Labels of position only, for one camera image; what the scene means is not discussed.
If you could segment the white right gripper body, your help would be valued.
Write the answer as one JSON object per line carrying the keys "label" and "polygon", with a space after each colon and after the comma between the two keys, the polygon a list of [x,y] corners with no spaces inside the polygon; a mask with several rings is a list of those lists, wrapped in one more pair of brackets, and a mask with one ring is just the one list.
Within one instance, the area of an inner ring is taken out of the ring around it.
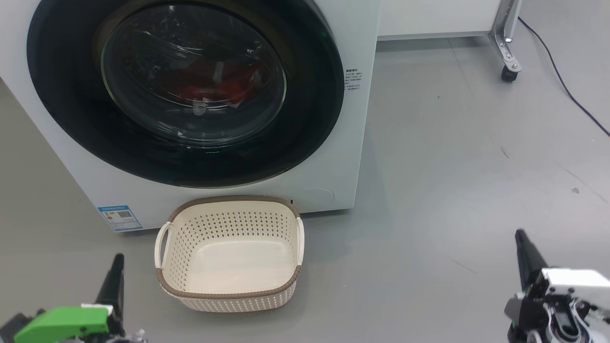
{"label": "white right gripper body", "polygon": [[508,343],[610,343],[591,319],[610,326],[610,280],[591,269],[543,268],[510,298]]}

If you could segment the cream perforated laundry basket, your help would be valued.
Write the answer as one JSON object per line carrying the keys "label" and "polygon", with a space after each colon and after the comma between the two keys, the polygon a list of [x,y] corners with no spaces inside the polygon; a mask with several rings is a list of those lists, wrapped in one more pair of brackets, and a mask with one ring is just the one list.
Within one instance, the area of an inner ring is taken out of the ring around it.
{"label": "cream perforated laundry basket", "polygon": [[304,225],[282,198],[201,198],[179,206],[155,239],[157,279],[195,311],[244,313],[279,308],[294,294]]}

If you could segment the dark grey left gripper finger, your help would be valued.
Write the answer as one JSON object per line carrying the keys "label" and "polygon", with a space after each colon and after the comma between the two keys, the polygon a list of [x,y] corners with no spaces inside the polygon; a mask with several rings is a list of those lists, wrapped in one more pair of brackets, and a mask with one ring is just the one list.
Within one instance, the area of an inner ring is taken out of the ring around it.
{"label": "dark grey left gripper finger", "polygon": [[115,255],[95,303],[112,307],[108,319],[109,331],[124,332],[124,254]]}

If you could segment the blue energy label sticker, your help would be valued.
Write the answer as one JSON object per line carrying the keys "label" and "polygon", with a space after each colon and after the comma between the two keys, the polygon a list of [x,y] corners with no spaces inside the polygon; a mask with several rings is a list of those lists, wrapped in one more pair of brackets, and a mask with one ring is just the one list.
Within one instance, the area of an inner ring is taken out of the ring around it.
{"label": "blue energy label sticker", "polygon": [[108,225],[114,232],[134,232],[143,230],[143,226],[131,209],[126,206],[109,206],[98,208]]}

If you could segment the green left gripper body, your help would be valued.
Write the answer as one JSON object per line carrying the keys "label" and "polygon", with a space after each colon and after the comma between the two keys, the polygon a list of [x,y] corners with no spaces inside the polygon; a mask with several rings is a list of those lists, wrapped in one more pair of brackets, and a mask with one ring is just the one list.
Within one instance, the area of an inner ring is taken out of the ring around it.
{"label": "green left gripper body", "polygon": [[60,306],[35,316],[18,313],[0,325],[0,343],[146,343],[144,330],[128,335],[106,304]]}

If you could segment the metal leg with caster wheel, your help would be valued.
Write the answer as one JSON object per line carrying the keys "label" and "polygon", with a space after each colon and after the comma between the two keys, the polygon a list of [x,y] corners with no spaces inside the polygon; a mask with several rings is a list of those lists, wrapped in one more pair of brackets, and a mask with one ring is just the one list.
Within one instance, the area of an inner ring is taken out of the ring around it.
{"label": "metal leg with caster wheel", "polygon": [[519,16],[520,3],[521,0],[500,0],[498,11],[488,35],[505,64],[500,77],[502,81],[507,83],[514,82],[519,72],[521,72],[521,64],[509,46],[509,43],[513,40],[512,35]]}

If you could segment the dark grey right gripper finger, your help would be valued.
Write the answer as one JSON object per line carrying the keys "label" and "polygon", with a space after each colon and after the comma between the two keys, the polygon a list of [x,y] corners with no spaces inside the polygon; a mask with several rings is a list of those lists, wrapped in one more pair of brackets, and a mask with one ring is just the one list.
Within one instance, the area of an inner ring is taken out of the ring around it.
{"label": "dark grey right gripper finger", "polygon": [[515,239],[521,289],[527,290],[536,282],[542,269],[549,265],[524,229],[516,230]]}

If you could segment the red and white garment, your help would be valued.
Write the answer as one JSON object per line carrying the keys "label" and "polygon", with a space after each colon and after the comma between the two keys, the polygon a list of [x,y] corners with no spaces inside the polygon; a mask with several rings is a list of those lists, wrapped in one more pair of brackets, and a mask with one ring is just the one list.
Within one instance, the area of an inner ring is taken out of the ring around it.
{"label": "red and white garment", "polygon": [[257,61],[241,64],[203,60],[162,72],[159,86],[181,100],[238,107],[256,96],[268,75],[268,68]]}

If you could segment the black round glass washer door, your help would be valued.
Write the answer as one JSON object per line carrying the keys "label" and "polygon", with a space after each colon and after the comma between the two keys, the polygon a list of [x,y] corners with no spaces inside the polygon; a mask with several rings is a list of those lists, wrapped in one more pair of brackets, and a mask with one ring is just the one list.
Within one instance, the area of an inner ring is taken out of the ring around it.
{"label": "black round glass washer door", "polygon": [[[161,184],[225,188],[283,174],[337,123],[344,66],[314,0],[40,0],[28,67],[43,106],[87,152]],[[185,101],[162,72],[259,62],[238,107]]]}

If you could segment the black text warning label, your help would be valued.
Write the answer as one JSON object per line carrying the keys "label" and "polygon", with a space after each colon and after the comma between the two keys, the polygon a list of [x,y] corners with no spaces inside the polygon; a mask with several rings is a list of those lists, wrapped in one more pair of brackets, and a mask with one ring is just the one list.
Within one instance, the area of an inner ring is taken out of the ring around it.
{"label": "black text warning label", "polygon": [[344,86],[345,91],[356,91],[360,89],[363,73],[357,68],[345,70]]}

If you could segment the white front-load washing machine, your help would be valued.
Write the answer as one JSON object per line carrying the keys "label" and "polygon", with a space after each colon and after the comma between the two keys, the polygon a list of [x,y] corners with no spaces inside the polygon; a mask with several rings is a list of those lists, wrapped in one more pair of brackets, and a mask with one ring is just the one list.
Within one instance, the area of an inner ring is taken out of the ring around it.
{"label": "white front-load washing machine", "polygon": [[0,79],[31,118],[96,208],[128,206],[143,226],[157,229],[174,209],[199,198],[258,195],[290,201],[299,213],[354,206],[379,26],[380,0],[314,0],[336,40],[345,70],[363,73],[360,89],[345,91],[330,135],[305,161],[275,177],[225,188],[161,184],[96,158],[48,113],[28,67],[28,32],[40,0],[0,0]]}

